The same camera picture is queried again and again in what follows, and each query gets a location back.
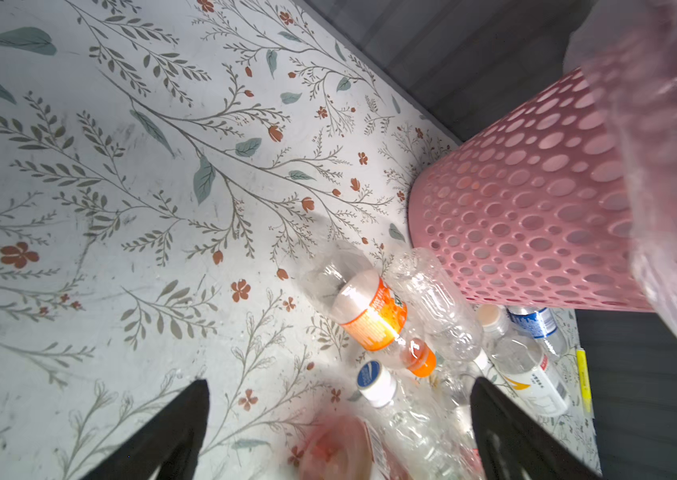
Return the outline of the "pink perforated plastic bin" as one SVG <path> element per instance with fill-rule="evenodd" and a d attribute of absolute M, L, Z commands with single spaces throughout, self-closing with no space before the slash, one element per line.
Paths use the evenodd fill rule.
<path fill-rule="evenodd" d="M 628 210 L 613 141 L 574 71 L 426 168 L 408 228 L 471 302 L 645 311 Z"/>

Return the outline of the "clear plastic bin liner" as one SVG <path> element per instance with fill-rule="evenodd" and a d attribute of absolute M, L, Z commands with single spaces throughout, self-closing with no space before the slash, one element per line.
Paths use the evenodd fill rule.
<path fill-rule="evenodd" d="M 616 140 L 630 272 L 677 337 L 677 1 L 595 2 L 563 65 L 582 71 Z"/>

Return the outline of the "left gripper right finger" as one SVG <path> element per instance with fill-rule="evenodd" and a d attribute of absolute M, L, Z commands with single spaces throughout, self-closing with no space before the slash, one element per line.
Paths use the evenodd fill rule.
<path fill-rule="evenodd" d="M 598 479 L 484 377 L 470 393 L 472 427 L 487 479 Z"/>

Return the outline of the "clear ribbed bottle white cap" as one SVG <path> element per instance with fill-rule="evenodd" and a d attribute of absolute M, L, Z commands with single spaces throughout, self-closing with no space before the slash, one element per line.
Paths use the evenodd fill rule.
<path fill-rule="evenodd" d="M 475 311 L 431 251 L 413 248 L 396 255 L 387 278 L 410 304 L 439 356 L 451 363 L 473 361 L 480 369 L 487 367 L 483 328 Z"/>

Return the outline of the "blue label clear bottle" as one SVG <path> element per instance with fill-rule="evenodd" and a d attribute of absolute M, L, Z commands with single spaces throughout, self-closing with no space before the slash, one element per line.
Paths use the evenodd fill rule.
<path fill-rule="evenodd" d="M 554 360 L 569 351 L 569 344 L 547 307 L 508 306 L 511 322 L 520 331 L 532 337 Z"/>

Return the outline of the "white label bottle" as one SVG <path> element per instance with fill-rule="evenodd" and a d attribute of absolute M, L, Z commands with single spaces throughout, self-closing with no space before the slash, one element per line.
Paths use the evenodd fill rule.
<path fill-rule="evenodd" d="M 503 307 L 480 305 L 476 318 L 483 329 L 483 349 L 510 389 L 533 413 L 562 416 L 570 408 L 571 397 L 541 346 L 511 326 Z"/>

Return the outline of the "red label clear bottle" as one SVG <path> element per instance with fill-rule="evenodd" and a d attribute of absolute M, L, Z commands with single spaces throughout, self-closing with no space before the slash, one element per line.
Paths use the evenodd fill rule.
<path fill-rule="evenodd" d="M 392 480 L 412 476 L 367 420 L 342 415 L 310 437 L 298 478 Z"/>

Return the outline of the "yellow highlighter pen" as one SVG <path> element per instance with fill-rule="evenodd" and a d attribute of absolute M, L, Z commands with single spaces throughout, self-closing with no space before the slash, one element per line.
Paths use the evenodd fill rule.
<path fill-rule="evenodd" d="M 581 392 L 581 400 L 584 411 L 589 417 L 593 417 L 593 398 L 591 391 L 591 383 L 588 372 L 588 364 L 586 353 L 582 348 L 575 350 L 576 365 L 579 378 L 579 386 Z"/>

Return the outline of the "orange label clear bottle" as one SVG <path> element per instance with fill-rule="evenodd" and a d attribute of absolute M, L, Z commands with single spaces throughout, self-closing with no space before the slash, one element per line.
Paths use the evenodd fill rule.
<path fill-rule="evenodd" d="M 426 378 L 437 366 L 421 322 L 356 247 L 332 243 L 304 262 L 298 285 L 320 314 L 391 370 Z"/>

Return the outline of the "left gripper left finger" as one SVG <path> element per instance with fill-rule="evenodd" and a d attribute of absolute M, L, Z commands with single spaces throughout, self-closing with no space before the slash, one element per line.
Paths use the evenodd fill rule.
<path fill-rule="evenodd" d="M 208 428 L 210 390 L 196 380 L 86 474 L 88 479 L 192 479 Z"/>

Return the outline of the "clear crushed bottle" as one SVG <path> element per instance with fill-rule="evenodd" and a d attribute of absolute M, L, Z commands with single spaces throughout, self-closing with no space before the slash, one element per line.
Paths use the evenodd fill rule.
<path fill-rule="evenodd" d="M 437 374 L 429 390 L 369 360 L 356 385 L 373 407 L 384 440 L 413 478 L 484 478 L 470 402 L 458 379 Z"/>

